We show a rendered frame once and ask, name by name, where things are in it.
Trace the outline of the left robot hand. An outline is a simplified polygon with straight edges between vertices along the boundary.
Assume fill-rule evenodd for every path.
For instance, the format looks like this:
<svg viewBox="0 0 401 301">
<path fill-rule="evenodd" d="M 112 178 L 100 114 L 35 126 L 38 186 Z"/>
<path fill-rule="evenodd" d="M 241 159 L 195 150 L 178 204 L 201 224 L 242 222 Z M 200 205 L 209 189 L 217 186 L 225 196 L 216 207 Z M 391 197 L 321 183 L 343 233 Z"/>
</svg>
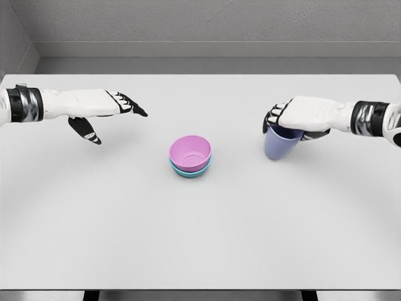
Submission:
<svg viewBox="0 0 401 301">
<path fill-rule="evenodd" d="M 102 141 L 88 118 L 110 117 L 126 113 L 148 116 L 148 113 L 139 104 L 120 92 L 102 89 L 75 90 L 70 92 L 68 100 L 71 101 L 67 113 L 70 127 L 80 137 L 96 145 L 101 145 Z"/>
</svg>

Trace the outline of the pink bowl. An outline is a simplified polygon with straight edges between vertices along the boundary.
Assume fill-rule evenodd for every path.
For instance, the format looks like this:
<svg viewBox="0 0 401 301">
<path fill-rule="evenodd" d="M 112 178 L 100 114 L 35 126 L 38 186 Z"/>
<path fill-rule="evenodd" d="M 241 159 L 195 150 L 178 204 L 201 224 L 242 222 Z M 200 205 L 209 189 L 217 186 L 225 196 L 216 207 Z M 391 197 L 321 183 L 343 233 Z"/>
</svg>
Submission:
<svg viewBox="0 0 401 301">
<path fill-rule="evenodd" d="M 169 158 L 181 171 L 197 172 L 210 161 L 211 150 L 211 144 L 206 138 L 186 135 L 178 138 L 170 146 Z"/>
</svg>

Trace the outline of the teal bowl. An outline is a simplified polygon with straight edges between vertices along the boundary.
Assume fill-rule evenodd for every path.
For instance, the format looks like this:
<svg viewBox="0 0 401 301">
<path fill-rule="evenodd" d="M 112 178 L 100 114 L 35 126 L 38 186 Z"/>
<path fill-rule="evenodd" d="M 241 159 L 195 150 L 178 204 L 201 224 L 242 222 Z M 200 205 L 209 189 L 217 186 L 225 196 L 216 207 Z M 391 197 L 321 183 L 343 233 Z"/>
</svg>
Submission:
<svg viewBox="0 0 401 301">
<path fill-rule="evenodd" d="M 211 160 L 212 160 L 212 157 L 210 157 L 210 159 L 208 160 L 207 164 L 202 169 L 200 169 L 199 171 L 195 171 L 195 172 L 182 171 L 182 170 L 180 170 L 178 167 L 176 167 L 174 165 L 174 163 L 172 162 L 171 159 L 169 159 L 169 162 L 170 162 L 170 165 L 173 167 L 174 171 L 178 175 L 186 177 L 186 178 L 195 178 L 195 177 L 203 175 L 206 172 L 206 170 L 208 169 L 208 167 L 209 167 L 209 165 L 211 163 Z"/>
</svg>

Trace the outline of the lavender blue cup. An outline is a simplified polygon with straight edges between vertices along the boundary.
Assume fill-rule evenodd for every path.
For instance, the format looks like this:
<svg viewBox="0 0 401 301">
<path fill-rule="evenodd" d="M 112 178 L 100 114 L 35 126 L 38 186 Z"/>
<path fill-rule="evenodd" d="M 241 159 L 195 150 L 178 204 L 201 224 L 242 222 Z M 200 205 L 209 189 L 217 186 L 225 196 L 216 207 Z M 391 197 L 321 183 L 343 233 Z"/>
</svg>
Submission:
<svg viewBox="0 0 401 301">
<path fill-rule="evenodd" d="M 274 161 L 284 159 L 295 148 L 303 135 L 303 130 L 270 125 L 265 135 L 265 154 Z"/>
</svg>

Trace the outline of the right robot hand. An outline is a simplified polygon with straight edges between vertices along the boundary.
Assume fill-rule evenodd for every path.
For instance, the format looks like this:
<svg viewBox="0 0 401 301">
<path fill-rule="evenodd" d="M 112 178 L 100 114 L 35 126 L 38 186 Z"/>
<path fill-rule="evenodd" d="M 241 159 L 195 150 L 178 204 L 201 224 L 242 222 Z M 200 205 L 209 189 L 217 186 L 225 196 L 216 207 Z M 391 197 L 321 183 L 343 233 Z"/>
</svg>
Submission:
<svg viewBox="0 0 401 301">
<path fill-rule="evenodd" d="M 318 97 L 295 96 L 285 103 L 275 104 L 263 120 L 263 133 L 274 125 L 301 130 L 302 141 L 322 138 L 330 133 L 330 118 L 339 103 Z"/>
</svg>

